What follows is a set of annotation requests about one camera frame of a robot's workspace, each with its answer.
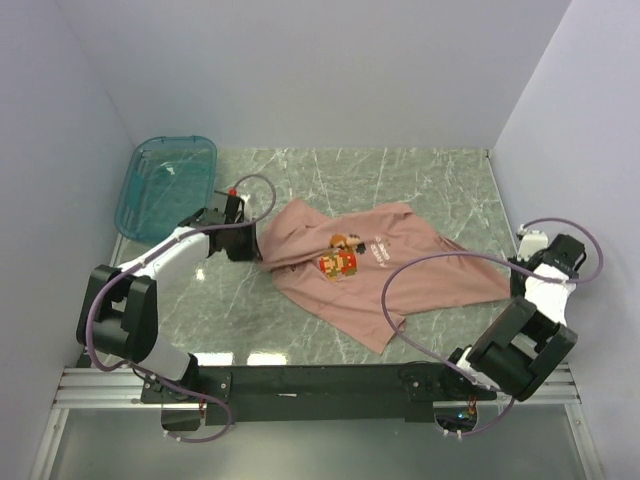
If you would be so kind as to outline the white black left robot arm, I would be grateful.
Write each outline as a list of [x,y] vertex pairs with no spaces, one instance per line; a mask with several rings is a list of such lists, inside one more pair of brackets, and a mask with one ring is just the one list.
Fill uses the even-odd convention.
[[176,401],[200,388],[196,357],[159,333],[158,296],[195,263],[224,252],[232,262],[261,258],[251,196],[216,191],[213,203],[182,220],[169,236],[134,260],[101,265],[89,277],[76,338],[100,370],[130,366],[164,380]]

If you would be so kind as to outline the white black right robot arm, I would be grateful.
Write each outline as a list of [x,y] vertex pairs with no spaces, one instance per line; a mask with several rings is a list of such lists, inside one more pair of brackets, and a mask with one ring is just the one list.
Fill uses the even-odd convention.
[[475,344],[451,354],[454,365],[438,377],[442,393],[464,397],[475,372],[480,382],[518,401],[528,399],[577,343],[565,310],[585,260],[584,244],[570,235],[549,239],[538,230],[523,231],[509,261],[535,275],[511,272],[511,302]]

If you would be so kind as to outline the pink printed t-shirt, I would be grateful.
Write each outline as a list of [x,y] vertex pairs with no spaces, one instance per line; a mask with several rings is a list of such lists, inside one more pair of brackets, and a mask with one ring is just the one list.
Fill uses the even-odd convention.
[[258,245],[283,295],[377,354],[410,314],[510,296],[504,274],[404,203],[330,218],[294,199]]

